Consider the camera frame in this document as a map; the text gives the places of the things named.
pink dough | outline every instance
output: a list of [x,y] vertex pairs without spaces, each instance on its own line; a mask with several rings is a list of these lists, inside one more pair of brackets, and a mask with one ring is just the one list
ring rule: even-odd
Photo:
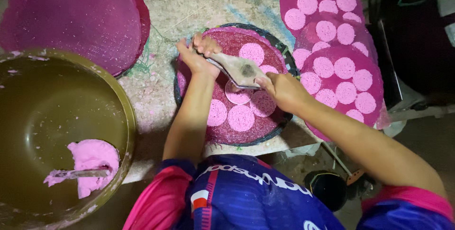
[[373,75],[368,70],[358,70],[352,76],[352,82],[359,91],[365,92],[373,84]]
[[[108,142],[98,139],[86,139],[79,143],[69,144],[68,149],[73,154],[75,170],[100,169],[103,166],[107,166],[111,172],[105,178],[78,178],[77,193],[79,199],[89,196],[94,190],[105,188],[116,175],[120,158],[117,149]],[[44,183],[48,182],[48,186],[52,186],[63,180],[64,178],[54,178],[49,175],[44,180]]]
[[368,49],[367,46],[365,46],[363,43],[360,41],[354,42],[352,44],[355,48],[357,48],[360,52],[362,52],[365,56],[368,56]]
[[348,23],[341,24],[337,29],[338,41],[343,45],[349,45],[354,41],[354,27]]
[[310,95],[317,93],[321,88],[321,78],[315,73],[306,72],[300,76],[300,83]]
[[357,6],[356,0],[337,0],[337,5],[342,11],[353,11]]
[[331,41],[337,35],[337,28],[333,23],[320,21],[316,24],[316,34],[321,41]]
[[258,66],[264,61],[264,50],[257,43],[247,43],[240,48],[239,57],[251,59]]
[[360,17],[357,16],[356,14],[352,13],[352,12],[346,12],[346,13],[344,13],[343,19],[344,19],[344,20],[352,20],[352,21],[355,21],[355,22],[358,22],[358,23],[361,23],[361,22],[362,22],[362,20],[360,19]]
[[364,116],[358,110],[351,109],[351,110],[346,112],[346,115],[351,117],[351,118],[353,118],[353,119],[356,119],[359,122],[364,122]]
[[210,111],[208,112],[207,126],[220,126],[227,118],[228,111],[223,102],[218,99],[212,99]]
[[266,91],[258,91],[251,96],[250,108],[259,117],[270,116],[276,107],[276,103]]
[[318,0],[297,0],[297,7],[306,15],[311,15],[318,9]]
[[248,103],[248,101],[250,101],[251,99],[251,95],[253,95],[252,89],[243,89],[237,92],[233,92],[231,81],[226,83],[226,86],[224,87],[224,92],[226,94],[227,99],[236,105],[243,105]]
[[284,22],[292,30],[299,30],[305,26],[305,14],[299,9],[290,9],[284,15]]
[[279,74],[278,70],[275,67],[268,64],[260,66],[259,69],[261,69],[264,73],[272,72],[274,74]]
[[338,84],[335,95],[340,103],[349,105],[354,102],[357,90],[352,82],[342,82]]
[[368,92],[363,92],[357,95],[355,99],[355,107],[364,114],[371,113],[376,108],[376,100]]
[[351,78],[355,73],[355,64],[348,57],[342,57],[333,65],[335,74],[343,80]]
[[311,52],[306,49],[296,49],[294,53],[292,54],[292,57],[294,57],[295,60],[295,65],[297,66],[297,69],[302,69],[304,66],[305,60],[307,57],[311,55]]
[[311,53],[315,53],[317,52],[318,50],[321,50],[321,49],[325,49],[325,48],[328,48],[330,47],[330,44],[328,44],[327,42],[325,41],[318,41],[314,44],[313,48],[311,49]]
[[254,124],[253,111],[248,106],[237,105],[227,114],[227,122],[231,128],[238,132],[249,130]]
[[313,70],[322,78],[329,78],[333,75],[333,64],[326,57],[318,57],[313,62]]
[[319,3],[319,12],[332,12],[338,14],[337,4],[333,0],[323,0]]
[[338,100],[335,96],[335,93],[329,89],[320,90],[317,94],[315,99],[322,104],[329,106],[331,108],[335,108],[338,104]]

pink mesh screen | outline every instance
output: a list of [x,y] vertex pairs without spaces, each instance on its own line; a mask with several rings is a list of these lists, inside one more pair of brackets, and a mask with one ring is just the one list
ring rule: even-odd
[[0,46],[68,50],[117,75],[141,55],[149,32],[143,0],[9,0]]
[[[272,47],[270,42],[264,37],[252,30],[222,27],[210,29],[203,34],[203,36],[206,35],[218,41],[219,45],[223,47],[223,53],[227,55],[239,56],[239,52],[245,44],[257,44],[264,51],[264,60],[259,66],[269,65],[274,67],[279,73],[287,73],[281,53],[275,47]],[[180,59],[177,60],[177,68],[178,85],[183,97],[191,79],[191,72]],[[225,94],[225,86],[228,81],[229,79],[223,73],[220,73],[215,83],[213,99],[221,101],[226,106],[228,117],[218,126],[207,127],[206,140],[208,142],[226,144],[250,143],[269,134],[279,123],[284,121],[284,112],[278,107],[275,108],[270,116],[260,117],[257,115],[268,115],[267,111],[273,105],[269,105],[267,99],[259,99],[256,105],[252,105],[252,101],[240,106],[230,102]]]

left hand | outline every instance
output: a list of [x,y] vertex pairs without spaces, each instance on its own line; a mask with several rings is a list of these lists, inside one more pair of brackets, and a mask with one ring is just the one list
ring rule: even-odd
[[208,76],[213,78],[213,80],[218,77],[220,70],[196,53],[197,50],[197,52],[204,54],[205,57],[210,57],[212,53],[220,53],[222,48],[217,45],[215,40],[209,36],[202,38],[201,33],[197,32],[188,48],[185,38],[180,39],[176,46],[183,62],[190,68],[192,75]]

person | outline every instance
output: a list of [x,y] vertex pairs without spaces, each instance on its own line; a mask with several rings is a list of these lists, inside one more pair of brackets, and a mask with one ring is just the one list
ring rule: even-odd
[[[311,192],[252,156],[213,155],[201,162],[222,51],[197,33],[177,43],[191,70],[185,99],[172,123],[158,174],[123,227],[136,229],[343,229]],[[279,108],[309,122],[384,184],[364,201],[358,229],[455,229],[452,207],[436,171],[418,155],[316,101],[290,74],[267,73],[257,82]]]

right hand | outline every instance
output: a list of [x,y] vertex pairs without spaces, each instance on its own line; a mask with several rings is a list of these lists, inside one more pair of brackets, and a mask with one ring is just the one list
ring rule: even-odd
[[286,112],[299,115],[299,110],[314,98],[305,90],[304,86],[290,73],[266,74],[266,78],[258,77],[254,81],[265,89],[277,106]]

